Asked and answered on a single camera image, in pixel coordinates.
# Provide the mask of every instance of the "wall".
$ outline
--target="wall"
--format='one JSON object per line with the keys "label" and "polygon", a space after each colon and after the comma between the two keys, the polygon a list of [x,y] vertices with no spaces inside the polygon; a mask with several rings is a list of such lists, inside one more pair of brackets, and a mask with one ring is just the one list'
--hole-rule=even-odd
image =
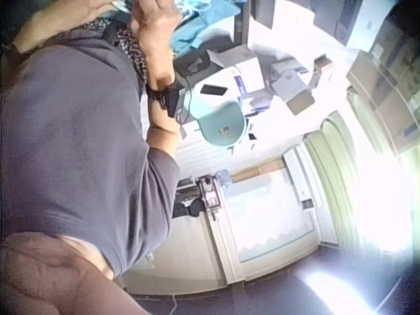
{"label": "wall", "polygon": [[174,219],[154,260],[153,270],[130,270],[123,275],[129,293],[188,294],[226,285],[203,213],[199,218]]}

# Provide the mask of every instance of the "chair backrest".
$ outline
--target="chair backrest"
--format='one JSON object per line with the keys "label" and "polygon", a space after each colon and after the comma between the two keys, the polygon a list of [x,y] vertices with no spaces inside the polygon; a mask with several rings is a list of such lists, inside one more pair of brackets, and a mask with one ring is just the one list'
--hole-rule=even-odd
{"label": "chair backrest", "polygon": [[198,125],[204,139],[213,146],[233,146],[246,133],[245,117],[240,104],[235,101],[227,102],[199,118]]}

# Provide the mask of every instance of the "bright light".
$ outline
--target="bright light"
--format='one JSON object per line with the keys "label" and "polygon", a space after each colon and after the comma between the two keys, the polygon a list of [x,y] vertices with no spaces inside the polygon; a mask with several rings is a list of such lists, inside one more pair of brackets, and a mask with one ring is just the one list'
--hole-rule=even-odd
{"label": "bright light", "polygon": [[311,274],[306,283],[336,315],[375,314],[355,289],[329,274]]}

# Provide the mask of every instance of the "black wristwatch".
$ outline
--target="black wristwatch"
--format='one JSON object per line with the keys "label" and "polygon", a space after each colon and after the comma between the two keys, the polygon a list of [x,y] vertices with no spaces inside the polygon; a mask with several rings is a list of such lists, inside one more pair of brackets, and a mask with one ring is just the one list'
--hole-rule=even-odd
{"label": "black wristwatch", "polygon": [[146,84],[146,93],[147,96],[152,100],[157,100],[160,103],[160,106],[168,111],[168,116],[171,118],[175,117],[177,112],[178,104],[184,104],[184,97],[181,97],[185,93],[185,88],[175,80],[170,86],[168,86],[163,91],[155,91]]}

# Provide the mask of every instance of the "gray long-sleeve shirt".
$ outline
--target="gray long-sleeve shirt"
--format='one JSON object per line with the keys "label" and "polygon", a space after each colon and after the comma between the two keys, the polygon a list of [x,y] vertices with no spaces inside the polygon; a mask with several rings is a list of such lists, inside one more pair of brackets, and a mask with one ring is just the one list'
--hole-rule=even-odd
{"label": "gray long-sleeve shirt", "polygon": [[144,141],[138,77],[92,31],[33,54],[2,98],[2,229],[91,242],[116,275],[166,237],[179,168]]}

